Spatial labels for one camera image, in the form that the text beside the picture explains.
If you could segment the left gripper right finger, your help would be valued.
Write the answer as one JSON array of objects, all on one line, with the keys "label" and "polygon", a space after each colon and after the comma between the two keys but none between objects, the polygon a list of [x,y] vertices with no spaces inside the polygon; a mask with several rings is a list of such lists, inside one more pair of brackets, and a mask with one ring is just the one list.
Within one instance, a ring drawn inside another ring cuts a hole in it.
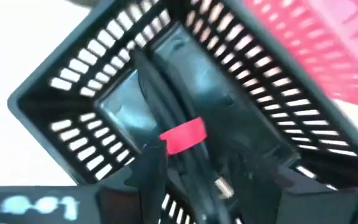
[{"label": "left gripper right finger", "polygon": [[358,224],[357,191],[335,191],[282,166],[240,171],[237,196],[246,224]]}]

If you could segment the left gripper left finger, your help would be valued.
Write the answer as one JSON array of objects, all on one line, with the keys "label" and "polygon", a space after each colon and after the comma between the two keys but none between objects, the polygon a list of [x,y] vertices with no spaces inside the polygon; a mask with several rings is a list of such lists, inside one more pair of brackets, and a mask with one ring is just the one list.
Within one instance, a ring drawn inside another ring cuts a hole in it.
[{"label": "left gripper left finger", "polygon": [[166,142],[150,141],[134,161],[99,182],[101,224],[158,224],[166,181]]}]

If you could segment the black slotted plastic basket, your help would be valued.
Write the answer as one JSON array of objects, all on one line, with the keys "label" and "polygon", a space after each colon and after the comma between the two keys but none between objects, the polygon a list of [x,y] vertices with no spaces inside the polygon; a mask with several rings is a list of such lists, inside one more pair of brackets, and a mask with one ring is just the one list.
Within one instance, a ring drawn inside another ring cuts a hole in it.
[{"label": "black slotted plastic basket", "polygon": [[358,130],[235,0],[100,0],[7,105],[81,188],[165,141],[158,224],[246,224],[244,169],[358,192]]}]

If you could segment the red slotted plastic basket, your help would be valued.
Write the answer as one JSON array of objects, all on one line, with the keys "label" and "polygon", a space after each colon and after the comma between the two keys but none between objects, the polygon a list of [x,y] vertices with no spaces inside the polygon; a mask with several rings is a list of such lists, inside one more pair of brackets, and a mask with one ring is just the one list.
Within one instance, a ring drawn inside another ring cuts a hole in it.
[{"label": "red slotted plastic basket", "polygon": [[332,99],[358,105],[358,0],[243,0]]}]

